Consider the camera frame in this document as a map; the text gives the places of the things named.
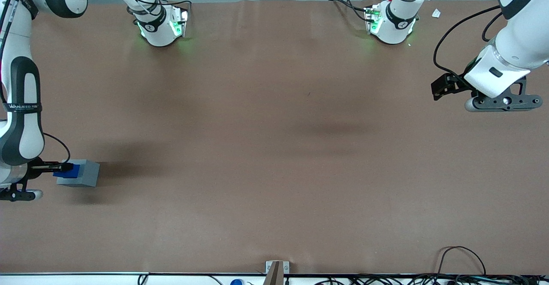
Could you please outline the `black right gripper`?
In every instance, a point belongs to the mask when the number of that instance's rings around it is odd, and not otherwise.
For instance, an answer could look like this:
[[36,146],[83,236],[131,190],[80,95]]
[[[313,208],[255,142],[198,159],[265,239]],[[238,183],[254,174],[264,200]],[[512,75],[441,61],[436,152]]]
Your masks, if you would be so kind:
[[74,168],[74,164],[70,162],[55,163],[55,164],[54,163],[49,164],[45,162],[29,162],[27,163],[27,170],[23,178],[23,181],[27,182],[29,180],[33,180],[44,173],[72,171],[73,168]]

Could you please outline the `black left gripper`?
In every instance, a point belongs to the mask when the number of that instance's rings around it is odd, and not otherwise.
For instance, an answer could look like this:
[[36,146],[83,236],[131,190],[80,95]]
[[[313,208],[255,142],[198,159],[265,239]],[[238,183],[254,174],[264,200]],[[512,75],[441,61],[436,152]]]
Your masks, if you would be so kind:
[[478,91],[469,82],[465,80],[467,75],[478,63],[477,60],[471,60],[463,72],[459,75],[445,73],[441,77],[444,81],[434,81],[431,83],[431,93],[434,101],[439,101],[443,96],[462,92],[470,92],[473,97],[478,95]]

